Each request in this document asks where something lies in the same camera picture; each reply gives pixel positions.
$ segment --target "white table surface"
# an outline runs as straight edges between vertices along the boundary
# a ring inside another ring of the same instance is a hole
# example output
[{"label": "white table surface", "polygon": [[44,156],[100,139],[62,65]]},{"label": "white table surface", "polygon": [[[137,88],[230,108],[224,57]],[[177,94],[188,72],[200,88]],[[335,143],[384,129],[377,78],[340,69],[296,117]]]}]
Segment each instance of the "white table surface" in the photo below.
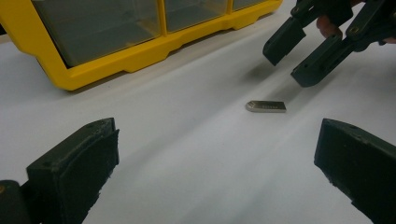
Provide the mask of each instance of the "white table surface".
[{"label": "white table surface", "polygon": [[[290,72],[324,39],[314,23],[277,67],[262,56],[294,2],[74,92],[52,86],[11,42],[0,44],[0,179],[24,183],[36,158],[113,117],[120,165],[84,224],[371,223],[314,165],[314,153],[323,118],[396,144],[395,46],[373,44],[301,88]],[[283,101],[288,112],[251,113],[250,100]]]}]

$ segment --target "yellow storage bin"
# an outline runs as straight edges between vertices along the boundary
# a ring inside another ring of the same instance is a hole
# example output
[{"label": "yellow storage bin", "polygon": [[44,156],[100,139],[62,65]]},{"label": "yellow storage bin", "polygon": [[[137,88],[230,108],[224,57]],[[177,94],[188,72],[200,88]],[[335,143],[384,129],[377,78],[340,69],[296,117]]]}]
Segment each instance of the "yellow storage bin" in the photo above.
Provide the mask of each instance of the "yellow storage bin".
[{"label": "yellow storage bin", "polygon": [[0,0],[0,23],[53,84],[75,90],[183,44],[240,29],[282,0]]}]

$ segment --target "human hand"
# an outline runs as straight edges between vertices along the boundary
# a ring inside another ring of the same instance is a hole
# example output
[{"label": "human hand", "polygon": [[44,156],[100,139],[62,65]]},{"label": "human hand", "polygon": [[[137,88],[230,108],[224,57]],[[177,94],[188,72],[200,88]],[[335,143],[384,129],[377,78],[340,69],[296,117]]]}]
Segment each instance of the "human hand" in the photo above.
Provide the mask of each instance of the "human hand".
[{"label": "human hand", "polygon": [[[356,6],[357,4],[363,2],[363,0],[350,0],[350,5],[352,7]],[[329,37],[330,35],[343,35],[343,32],[338,28],[338,26],[332,24],[330,22],[329,17],[326,15],[319,16],[317,19],[317,27],[319,28],[320,32],[324,37]],[[396,38],[390,37],[384,39],[385,42],[389,44],[396,44]]]}]

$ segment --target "robotic hand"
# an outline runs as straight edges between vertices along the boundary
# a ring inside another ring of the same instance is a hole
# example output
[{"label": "robotic hand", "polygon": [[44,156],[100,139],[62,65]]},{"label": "robotic hand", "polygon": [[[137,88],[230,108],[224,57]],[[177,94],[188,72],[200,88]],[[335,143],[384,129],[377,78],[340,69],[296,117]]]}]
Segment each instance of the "robotic hand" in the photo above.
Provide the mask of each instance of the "robotic hand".
[{"label": "robotic hand", "polygon": [[[263,55],[279,63],[305,37],[303,28],[321,15],[339,26],[353,17],[348,0],[297,0],[291,17],[265,43]],[[384,45],[396,36],[396,1],[367,0],[355,20],[346,29],[346,38],[331,35],[291,75],[302,87],[318,84],[351,52],[367,49],[373,42]]]}]

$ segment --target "yellow plastic frame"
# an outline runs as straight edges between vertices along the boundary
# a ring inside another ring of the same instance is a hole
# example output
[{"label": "yellow plastic frame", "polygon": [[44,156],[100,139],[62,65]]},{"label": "yellow plastic frame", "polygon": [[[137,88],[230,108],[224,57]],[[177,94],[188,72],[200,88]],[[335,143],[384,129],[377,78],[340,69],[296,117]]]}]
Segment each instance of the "yellow plastic frame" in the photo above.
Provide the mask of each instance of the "yellow plastic frame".
[{"label": "yellow plastic frame", "polygon": [[250,25],[279,8],[282,0],[267,0],[237,11],[232,9],[233,0],[228,0],[226,15],[174,33],[166,32],[163,0],[157,3],[161,36],[72,68],[65,66],[31,0],[0,0],[0,23],[20,51],[37,58],[55,86],[72,91],[120,71],[134,72],[157,63],[172,50],[203,36]]}]

